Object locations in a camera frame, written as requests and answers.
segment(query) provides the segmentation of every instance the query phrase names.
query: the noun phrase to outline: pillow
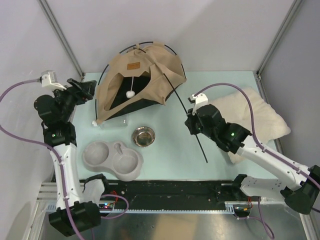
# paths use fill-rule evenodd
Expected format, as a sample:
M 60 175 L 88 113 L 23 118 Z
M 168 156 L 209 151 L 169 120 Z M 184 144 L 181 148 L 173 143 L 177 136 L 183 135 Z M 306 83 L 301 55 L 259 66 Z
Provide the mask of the pillow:
M 260 141 L 266 144 L 270 140 L 281 138 L 291 132 L 285 120 L 253 88 L 246 87 L 243 91 L 250 99 L 255 132 Z M 217 98 L 209 101 L 209 104 L 219 109 L 227 123 L 239 124 L 252 132 L 249 105 L 241 92 L 237 91 L 233 94 Z M 245 159 L 231 152 L 228 152 L 228 155 L 234 164 Z

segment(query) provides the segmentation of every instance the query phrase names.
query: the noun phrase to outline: brown fabric tent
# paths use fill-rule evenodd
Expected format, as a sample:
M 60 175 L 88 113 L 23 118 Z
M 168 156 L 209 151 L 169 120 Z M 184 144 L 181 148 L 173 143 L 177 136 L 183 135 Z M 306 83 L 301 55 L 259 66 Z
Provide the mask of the brown fabric tent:
M 186 81 L 179 56 L 159 42 L 144 48 L 137 44 L 126 54 L 118 54 L 109 67 L 96 91 L 97 124 L 154 104 L 164 105 L 173 92 L 169 81 L 174 88 Z M 135 96 L 127 98 L 131 87 Z

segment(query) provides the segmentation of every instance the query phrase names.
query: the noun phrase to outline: metal bowl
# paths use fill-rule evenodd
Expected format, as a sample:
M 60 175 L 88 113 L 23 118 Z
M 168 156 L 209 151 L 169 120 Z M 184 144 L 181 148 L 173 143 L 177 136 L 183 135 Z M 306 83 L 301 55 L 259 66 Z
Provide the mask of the metal bowl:
M 142 148 L 151 145 L 156 138 L 155 132 L 147 126 L 138 127 L 132 134 L 132 140 L 134 143 Z

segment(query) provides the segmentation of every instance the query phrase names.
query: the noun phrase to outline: metallic floor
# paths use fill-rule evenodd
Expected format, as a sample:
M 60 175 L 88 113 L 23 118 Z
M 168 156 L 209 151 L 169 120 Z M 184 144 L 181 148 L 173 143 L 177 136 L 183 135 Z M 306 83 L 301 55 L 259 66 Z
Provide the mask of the metallic floor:
M 298 213 L 280 204 L 262 205 L 265 221 L 276 240 L 306 240 Z M 259 216 L 254 205 L 252 216 Z M 253 219 L 237 220 L 230 214 L 125 214 L 102 220 L 94 229 L 95 240 L 268 240 L 263 225 Z M 90 231 L 83 232 L 91 240 Z M 41 240 L 77 240 L 64 237 L 50 226 L 48 216 L 42 226 Z

